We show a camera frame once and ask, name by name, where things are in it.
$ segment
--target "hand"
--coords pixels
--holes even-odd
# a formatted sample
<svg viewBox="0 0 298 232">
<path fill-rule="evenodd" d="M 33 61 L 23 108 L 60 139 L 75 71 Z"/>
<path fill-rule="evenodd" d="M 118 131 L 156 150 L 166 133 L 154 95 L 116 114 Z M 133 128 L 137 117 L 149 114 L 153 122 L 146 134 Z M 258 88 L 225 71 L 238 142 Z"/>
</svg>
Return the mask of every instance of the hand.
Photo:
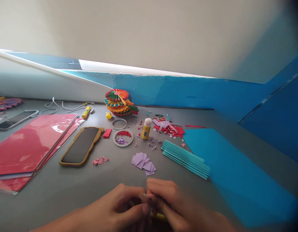
<svg viewBox="0 0 298 232">
<path fill-rule="evenodd" d="M 153 207 L 153 214 L 161 211 L 175 232 L 238 231 L 222 214 L 209 211 L 185 197 L 172 181 L 148 178 L 147 194 L 141 193 L 139 197 Z"/>
<path fill-rule="evenodd" d="M 130 187 L 119 184 L 111 192 L 93 202 L 59 218 L 50 224 L 37 229 L 43 231 L 81 231 L 81 232 L 119 232 L 133 227 L 143 231 L 150 209 L 148 204 L 134 205 L 132 199 L 145 193 L 141 187 Z"/>
</svg>

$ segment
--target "phone screen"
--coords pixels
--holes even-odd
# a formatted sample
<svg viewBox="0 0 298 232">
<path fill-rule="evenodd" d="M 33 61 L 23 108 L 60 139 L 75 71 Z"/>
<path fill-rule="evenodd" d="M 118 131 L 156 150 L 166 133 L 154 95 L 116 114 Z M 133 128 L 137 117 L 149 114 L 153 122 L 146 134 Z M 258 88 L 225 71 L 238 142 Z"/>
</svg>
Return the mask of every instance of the phone screen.
<svg viewBox="0 0 298 232">
<path fill-rule="evenodd" d="M 73 143 L 64 158 L 63 163 L 81 163 L 84 160 L 99 128 L 85 128 Z"/>
<path fill-rule="evenodd" d="M 16 124 L 17 122 L 20 122 L 21 120 L 25 119 L 26 117 L 28 117 L 34 113 L 35 113 L 34 111 L 22 112 L 21 114 L 18 114 L 17 116 L 14 116 L 5 122 L 2 122 L 0 124 L 0 129 L 7 129 L 7 128 L 11 127 L 12 125 Z"/>
</svg>

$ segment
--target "teal paper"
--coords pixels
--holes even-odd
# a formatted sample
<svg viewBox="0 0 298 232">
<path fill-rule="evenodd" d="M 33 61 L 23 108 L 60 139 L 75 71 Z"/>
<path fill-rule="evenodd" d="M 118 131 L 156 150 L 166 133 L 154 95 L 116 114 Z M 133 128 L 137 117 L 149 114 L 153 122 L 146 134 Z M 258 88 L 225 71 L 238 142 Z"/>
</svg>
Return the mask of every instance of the teal paper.
<svg viewBox="0 0 298 232">
<path fill-rule="evenodd" d="M 244 226 L 295 219 L 298 199 L 214 129 L 186 130 L 184 140 L 210 166 L 211 180 Z"/>
</svg>

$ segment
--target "smartphone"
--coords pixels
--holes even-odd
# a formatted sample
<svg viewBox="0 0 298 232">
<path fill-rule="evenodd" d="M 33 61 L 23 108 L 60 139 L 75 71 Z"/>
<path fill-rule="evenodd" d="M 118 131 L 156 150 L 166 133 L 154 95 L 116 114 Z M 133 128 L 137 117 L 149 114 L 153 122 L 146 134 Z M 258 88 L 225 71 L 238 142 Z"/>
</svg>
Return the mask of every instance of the smartphone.
<svg viewBox="0 0 298 232">
<path fill-rule="evenodd" d="M 81 166 L 88 160 L 95 143 L 100 139 L 104 128 L 82 127 L 62 156 L 59 164 L 62 166 Z"/>
<path fill-rule="evenodd" d="M 24 112 L 18 114 L 17 116 L 12 117 L 2 123 L 0 123 L 0 130 L 8 131 L 15 126 L 21 124 L 22 122 L 28 120 L 29 118 L 33 118 L 38 114 L 38 110 L 25 110 Z"/>
</svg>

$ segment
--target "blue wall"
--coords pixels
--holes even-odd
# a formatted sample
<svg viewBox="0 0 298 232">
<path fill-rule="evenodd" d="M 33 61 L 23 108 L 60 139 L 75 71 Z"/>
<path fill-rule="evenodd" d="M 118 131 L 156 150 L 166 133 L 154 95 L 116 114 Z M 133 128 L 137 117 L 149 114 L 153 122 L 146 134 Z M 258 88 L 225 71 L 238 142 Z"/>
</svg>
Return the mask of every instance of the blue wall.
<svg viewBox="0 0 298 232">
<path fill-rule="evenodd" d="M 298 162 L 298 77 L 240 125 Z"/>
<path fill-rule="evenodd" d="M 125 89 L 137 105 L 213 108 L 239 122 L 298 73 L 298 57 L 266 84 L 198 77 L 66 72 L 111 88 Z"/>
</svg>

